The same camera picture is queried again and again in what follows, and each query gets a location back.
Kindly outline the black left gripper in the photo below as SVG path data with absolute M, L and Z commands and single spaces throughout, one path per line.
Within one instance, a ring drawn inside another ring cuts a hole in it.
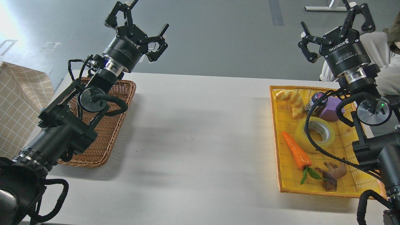
M 123 12 L 125 26 L 118 26 L 118 12 Z M 116 37 L 114 37 L 104 50 L 103 56 L 111 58 L 121 64 L 125 68 L 124 72 L 132 72 L 133 68 L 144 54 L 150 62 L 158 60 L 168 47 L 163 35 L 168 29 L 169 24 L 165 24 L 157 36 L 146 37 L 147 34 L 140 30 L 139 27 L 136 25 L 133 26 L 131 6 L 119 1 L 106 17 L 104 25 L 113 30 L 117 30 L 117 33 Z M 145 39 L 145 44 L 139 41 L 143 39 Z M 148 47 L 150 43 L 157 43 L 158 48 L 155 51 L 150 51 Z

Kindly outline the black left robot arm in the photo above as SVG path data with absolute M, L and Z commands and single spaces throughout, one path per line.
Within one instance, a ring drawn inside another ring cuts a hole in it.
M 1 157 L 1 224 L 17 225 L 26 216 L 43 223 L 60 211 L 69 190 L 61 178 L 47 179 L 58 160 L 70 161 L 97 138 L 95 131 L 104 116 L 127 111 L 122 99 L 109 94 L 125 73 L 132 72 L 143 55 L 150 62 L 167 49 L 165 24 L 149 37 L 133 23 L 137 1 L 117 2 L 104 22 L 116 35 L 102 55 L 69 60 L 72 83 L 41 110 L 39 134 L 12 159 Z

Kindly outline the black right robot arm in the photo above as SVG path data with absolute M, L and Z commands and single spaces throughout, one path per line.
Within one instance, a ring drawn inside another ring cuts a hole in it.
M 366 224 L 367 199 L 372 197 L 387 208 L 383 214 L 384 224 L 398 225 L 400 212 L 399 127 L 388 134 L 368 138 L 362 124 L 380 126 L 385 124 L 393 113 L 399 118 L 399 96 L 382 97 L 378 93 L 375 78 L 380 69 L 376 64 L 371 63 L 360 41 L 359 31 L 352 28 L 356 15 L 361 14 L 364 17 L 364 23 L 361 26 L 362 34 L 376 30 L 368 5 L 349 4 L 346 0 L 343 3 L 347 16 L 342 26 L 336 27 L 323 37 L 315 37 L 310 34 L 305 22 L 301 22 L 305 35 L 298 46 L 309 62 L 314 63 L 318 57 L 324 57 L 334 77 L 338 78 L 340 88 L 337 91 L 325 92 L 316 103 L 332 95 L 344 96 L 336 107 L 336 115 L 344 124 L 356 129 L 358 140 L 352 143 L 352 148 L 358 164 L 331 155 L 314 142 L 308 127 L 316 104 L 311 107 L 302 130 L 318 152 L 365 172 L 383 183 L 386 198 L 373 190 L 366 190 L 360 195 L 357 208 L 358 224 Z

